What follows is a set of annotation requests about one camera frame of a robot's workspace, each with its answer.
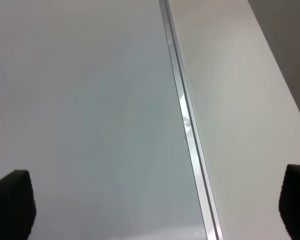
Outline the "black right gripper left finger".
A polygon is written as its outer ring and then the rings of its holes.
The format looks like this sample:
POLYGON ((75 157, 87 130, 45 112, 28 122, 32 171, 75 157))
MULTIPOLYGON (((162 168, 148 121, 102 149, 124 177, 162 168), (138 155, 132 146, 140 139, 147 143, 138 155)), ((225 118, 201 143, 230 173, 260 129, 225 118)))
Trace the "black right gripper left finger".
POLYGON ((37 215, 28 170, 14 170, 0 179, 0 240, 27 240, 37 215))

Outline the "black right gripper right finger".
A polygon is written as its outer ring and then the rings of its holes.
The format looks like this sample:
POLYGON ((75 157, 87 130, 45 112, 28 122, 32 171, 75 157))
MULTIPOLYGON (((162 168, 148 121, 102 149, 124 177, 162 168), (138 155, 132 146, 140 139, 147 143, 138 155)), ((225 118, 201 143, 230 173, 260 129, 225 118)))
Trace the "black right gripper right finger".
POLYGON ((287 165, 278 209, 290 238, 300 240, 300 165, 287 165))

